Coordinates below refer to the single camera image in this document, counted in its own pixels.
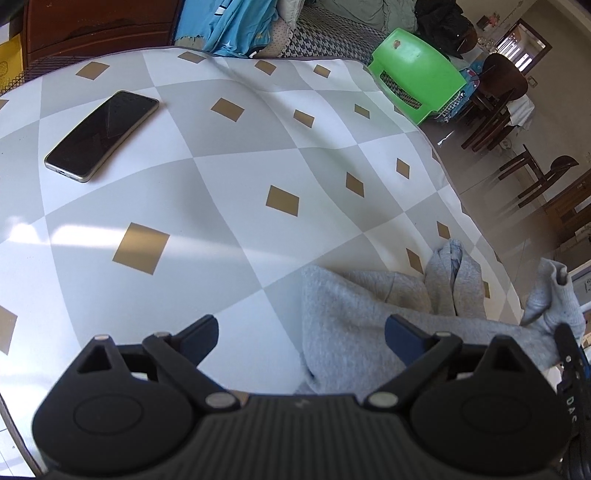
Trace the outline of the grey hoodie green face print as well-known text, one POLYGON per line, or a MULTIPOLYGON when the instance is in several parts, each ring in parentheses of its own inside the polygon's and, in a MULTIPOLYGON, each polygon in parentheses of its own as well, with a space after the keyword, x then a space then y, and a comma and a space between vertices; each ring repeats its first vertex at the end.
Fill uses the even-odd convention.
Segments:
POLYGON ((304 383, 301 394, 353 394, 363 400, 404 370, 387 346, 386 321, 399 315, 428 334, 448 331, 487 345, 514 338, 537 368, 559 362, 554 340, 567 324, 577 340, 585 319, 564 264, 541 259, 534 289, 516 325, 487 319, 480 265, 456 239, 431 257, 422 278, 398 272, 335 273, 308 266, 301 284, 304 383))

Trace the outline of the white grey diamond tablecloth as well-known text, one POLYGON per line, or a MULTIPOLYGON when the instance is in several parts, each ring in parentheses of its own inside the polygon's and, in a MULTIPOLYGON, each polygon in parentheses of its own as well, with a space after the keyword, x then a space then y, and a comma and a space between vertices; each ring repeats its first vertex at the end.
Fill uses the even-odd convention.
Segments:
POLYGON ((290 394, 301 371, 301 270, 421 277, 447 240, 481 266, 486 317, 522 315, 493 248, 431 143, 342 60, 242 60, 136 50, 72 65, 1 98, 1 395, 16 443, 92 336, 136 343, 204 314, 204 372, 290 394), (158 109, 87 183, 45 156, 117 91, 158 109))

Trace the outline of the black smartphone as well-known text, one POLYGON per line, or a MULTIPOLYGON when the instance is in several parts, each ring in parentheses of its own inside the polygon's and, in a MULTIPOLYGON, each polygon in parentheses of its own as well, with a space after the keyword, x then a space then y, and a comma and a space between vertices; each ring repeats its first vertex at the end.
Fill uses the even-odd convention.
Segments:
POLYGON ((87 183, 159 104, 151 97, 117 91, 45 156, 45 167, 76 182, 87 183))

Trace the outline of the green plastic chair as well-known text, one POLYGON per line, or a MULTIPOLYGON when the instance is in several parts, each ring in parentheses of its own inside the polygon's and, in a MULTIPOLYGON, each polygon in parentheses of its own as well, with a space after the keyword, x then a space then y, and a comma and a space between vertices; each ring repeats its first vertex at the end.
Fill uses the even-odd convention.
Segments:
POLYGON ((369 71, 394 107, 416 125, 442 113, 467 85, 450 60, 401 28, 372 53, 369 71))

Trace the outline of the dark wooden dining chair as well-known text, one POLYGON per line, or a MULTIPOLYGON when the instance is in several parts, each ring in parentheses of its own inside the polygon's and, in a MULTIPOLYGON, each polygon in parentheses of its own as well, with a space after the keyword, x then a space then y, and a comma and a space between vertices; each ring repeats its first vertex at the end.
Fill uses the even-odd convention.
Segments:
POLYGON ((490 148, 501 133, 507 133, 510 123, 508 104, 523 97, 528 82, 522 72, 507 57, 493 53, 486 57, 479 74, 480 84, 471 96, 470 107, 483 115, 482 122, 461 145, 478 152, 490 148))

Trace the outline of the yellow box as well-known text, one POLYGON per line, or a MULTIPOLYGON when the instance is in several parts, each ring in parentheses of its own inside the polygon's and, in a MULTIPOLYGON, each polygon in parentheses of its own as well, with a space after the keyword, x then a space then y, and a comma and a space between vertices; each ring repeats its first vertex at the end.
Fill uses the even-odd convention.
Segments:
POLYGON ((14 87, 23 72, 23 55, 20 35, 12 37, 0 46, 1 93, 14 87))

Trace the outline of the blue cartoon cloth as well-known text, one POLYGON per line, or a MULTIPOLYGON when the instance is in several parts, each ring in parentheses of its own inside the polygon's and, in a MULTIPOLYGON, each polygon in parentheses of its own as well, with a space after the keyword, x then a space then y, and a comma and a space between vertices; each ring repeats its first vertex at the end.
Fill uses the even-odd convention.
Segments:
POLYGON ((273 0, 185 1, 174 40, 199 41, 198 49, 224 57, 249 57, 271 41, 279 18, 273 0))

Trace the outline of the houndstooth sofa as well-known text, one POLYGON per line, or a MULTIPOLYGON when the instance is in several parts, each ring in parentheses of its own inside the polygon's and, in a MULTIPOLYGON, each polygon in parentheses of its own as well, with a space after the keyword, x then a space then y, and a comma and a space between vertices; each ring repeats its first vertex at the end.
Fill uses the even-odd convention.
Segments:
POLYGON ((304 5, 294 29, 287 28, 277 57, 344 59, 365 65, 387 35, 365 24, 336 15, 318 5, 304 5))

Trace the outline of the green grey blanket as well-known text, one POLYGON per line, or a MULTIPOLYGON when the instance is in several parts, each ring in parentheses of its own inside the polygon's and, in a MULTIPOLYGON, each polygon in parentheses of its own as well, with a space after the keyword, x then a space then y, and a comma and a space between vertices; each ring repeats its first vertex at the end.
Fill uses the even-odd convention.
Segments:
POLYGON ((318 4, 330 12, 383 33, 401 28, 417 30, 415 0, 325 0, 318 4))

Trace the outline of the dark wooden headboard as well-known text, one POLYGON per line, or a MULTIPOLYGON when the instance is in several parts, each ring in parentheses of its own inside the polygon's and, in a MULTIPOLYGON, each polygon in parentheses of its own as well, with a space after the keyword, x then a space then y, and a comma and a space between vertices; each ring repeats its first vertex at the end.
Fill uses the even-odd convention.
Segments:
POLYGON ((30 1, 24 8, 24 64, 169 45, 182 6, 179 0, 30 1))

